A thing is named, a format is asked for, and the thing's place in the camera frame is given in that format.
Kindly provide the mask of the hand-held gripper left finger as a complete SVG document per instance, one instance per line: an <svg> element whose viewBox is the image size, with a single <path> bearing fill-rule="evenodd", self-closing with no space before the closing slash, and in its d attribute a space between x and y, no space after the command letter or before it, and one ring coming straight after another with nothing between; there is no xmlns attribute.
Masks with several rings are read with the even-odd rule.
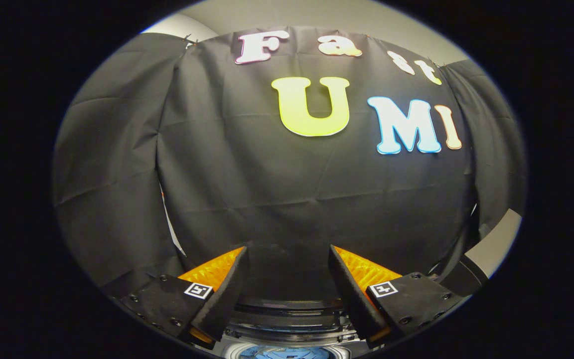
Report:
<svg viewBox="0 0 574 359"><path fill-rule="evenodd" d="M120 304L177 340L214 348L230 323L249 273L247 247L219 255L180 276L145 272L147 281Z"/></svg>

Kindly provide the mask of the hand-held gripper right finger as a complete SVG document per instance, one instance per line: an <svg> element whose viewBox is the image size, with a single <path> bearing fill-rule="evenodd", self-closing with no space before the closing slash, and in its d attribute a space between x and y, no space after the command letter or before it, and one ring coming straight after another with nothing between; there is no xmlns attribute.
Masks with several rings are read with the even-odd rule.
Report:
<svg viewBox="0 0 574 359"><path fill-rule="evenodd" d="M401 275L335 245L328 266L344 311L371 348L428 329L464 301L426 275Z"/></svg>

